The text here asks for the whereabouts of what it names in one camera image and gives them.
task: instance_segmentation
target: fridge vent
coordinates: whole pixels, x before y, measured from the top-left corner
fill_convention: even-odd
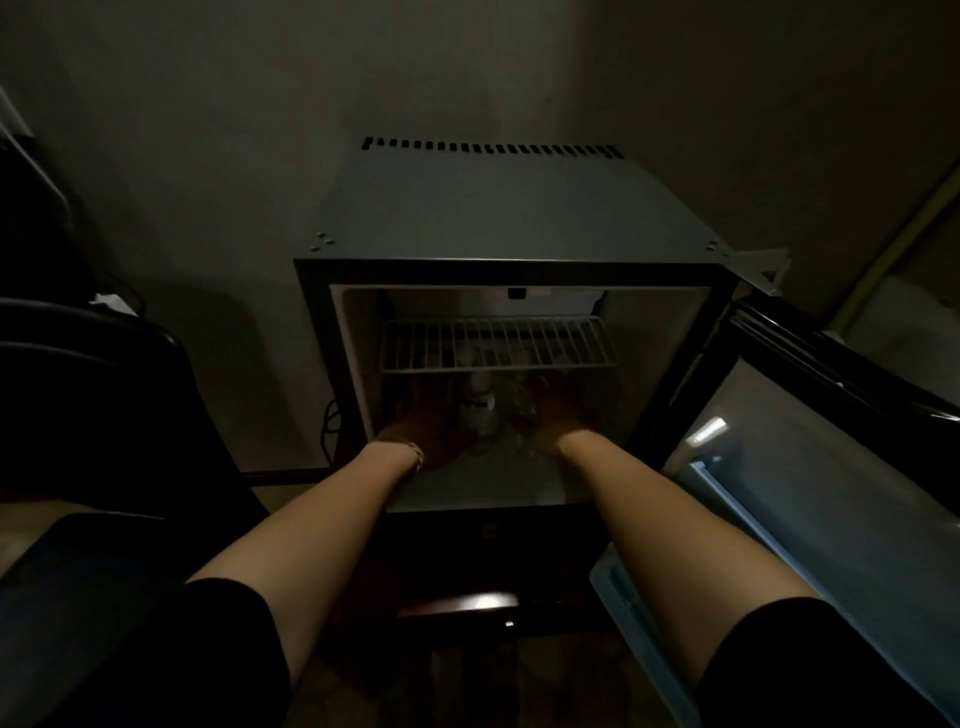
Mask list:
[[[397,147],[401,149],[419,149],[434,151],[436,143],[437,152],[469,152],[478,155],[550,155],[557,157],[606,157],[607,159],[623,159],[619,150],[612,144],[597,144],[590,146],[588,144],[467,144],[459,141],[421,141],[415,139],[386,139],[382,136],[374,138],[368,136],[364,139],[361,149],[366,152],[373,147]]]
[[[526,316],[387,321],[384,374],[616,366],[597,316]]]

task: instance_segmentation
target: black chair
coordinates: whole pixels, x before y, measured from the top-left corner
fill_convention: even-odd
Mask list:
[[[0,393],[0,491],[117,512],[61,519],[0,578],[0,725],[31,726],[266,511],[149,322],[0,298]]]

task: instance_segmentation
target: power cord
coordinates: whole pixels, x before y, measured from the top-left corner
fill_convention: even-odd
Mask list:
[[[337,407],[336,409],[333,409],[334,407],[337,407],[337,401],[335,399],[330,400],[330,402],[328,402],[326,405],[326,410],[324,410],[324,428],[320,433],[320,447],[324,451],[327,464],[331,466],[333,465],[333,458],[330,457],[330,452],[326,449],[326,436],[336,435],[338,432],[340,432],[339,426],[337,426],[336,429],[330,426],[330,423],[333,422],[335,418],[340,417],[340,408]]]

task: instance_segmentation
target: wall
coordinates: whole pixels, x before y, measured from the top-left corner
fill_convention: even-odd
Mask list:
[[[607,138],[832,305],[952,161],[960,8],[753,5],[7,0],[0,84],[241,468],[305,467],[330,392],[291,258],[367,133]]]

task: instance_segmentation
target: fridge top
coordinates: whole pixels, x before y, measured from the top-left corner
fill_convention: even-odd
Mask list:
[[[364,147],[305,232],[304,257],[735,263],[715,232],[613,147],[372,138]]]

